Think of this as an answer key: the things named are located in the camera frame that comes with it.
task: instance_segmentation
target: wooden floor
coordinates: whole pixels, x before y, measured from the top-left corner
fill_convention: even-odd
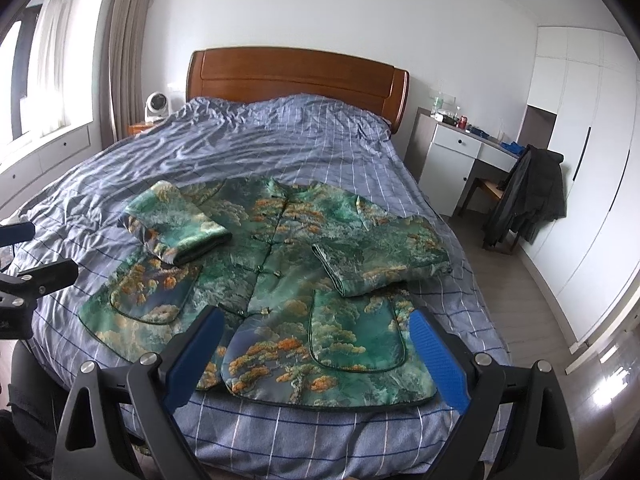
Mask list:
[[[554,366],[572,420],[580,470],[585,477],[610,462],[626,441],[640,416],[640,336],[625,335],[611,359],[591,360],[569,376],[564,368],[572,356],[562,333],[536,283],[516,256],[483,250],[483,217],[469,211],[464,218],[449,220],[475,272],[490,317],[508,345],[513,363],[529,367],[538,359]],[[0,409],[8,397],[13,342],[0,341]],[[627,387],[610,402],[598,398],[602,381],[620,367],[629,371]],[[159,478],[153,461],[143,460],[147,477]],[[239,478],[213,472],[212,478]]]

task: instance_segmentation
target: black pants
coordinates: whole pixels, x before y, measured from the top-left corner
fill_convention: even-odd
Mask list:
[[[8,391],[11,411],[0,411],[0,478],[49,479],[67,392],[21,341],[15,345]]]

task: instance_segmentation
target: bedsheet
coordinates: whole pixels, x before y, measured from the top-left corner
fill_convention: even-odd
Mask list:
[[[74,259],[80,271],[73,287],[40,301],[30,341],[36,357],[67,386],[87,359],[101,367],[123,364],[84,329],[76,312],[139,246],[117,222],[134,196],[158,180],[184,186],[258,174],[286,184],[325,182],[397,215],[428,218],[446,243],[453,272],[409,283],[412,299],[472,351],[509,362],[458,240],[400,161],[385,121],[304,94],[251,105],[195,98],[164,124],[76,166],[20,208],[22,218],[36,225],[36,237],[18,248],[9,272],[63,257]],[[140,433],[131,406],[124,418]],[[483,460],[495,457],[507,418],[506,410],[498,413]],[[239,474],[365,479],[427,470],[457,413],[438,395],[389,412],[331,413],[255,404],[214,388],[194,393],[175,419],[201,461]]]

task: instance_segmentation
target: black wardrobe handle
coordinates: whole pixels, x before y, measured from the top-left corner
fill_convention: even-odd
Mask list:
[[[622,186],[622,179],[625,177],[625,173],[626,173],[626,165],[629,163],[629,155],[631,155],[631,148],[629,148],[629,151],[626,152],[625,169],[622,170],[622,176],[620,177],[620,182],[618,183],[618,189],[616,190],[616,194],[613,196],[613,202],[611,202],[609,211],[613,209],[613,205],[616,203],[616,199],[618,198],[618,192],[620,191],[620,186]]]
[[[584,139],[584,146],[582,147],[582,153],[580,154],[580,160],[578,161],[578,167],[575,168],[574,177],[572,178],[572,182],[575,182],[575,177],[578,176],[578,171],[580,171],[580,165],[582,164],[582,158],[584,157],[584,152],[587,149],[587,142],[589,142],[589,136],[591,135],[591,127],[587,131],[587,138]]]

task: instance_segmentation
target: white desk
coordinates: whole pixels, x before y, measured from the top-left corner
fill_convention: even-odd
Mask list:
[[[499,144],[441,124],[418,108],[404,163],[439,214],[453,215],[476,160],[508,172],[518,158]]]

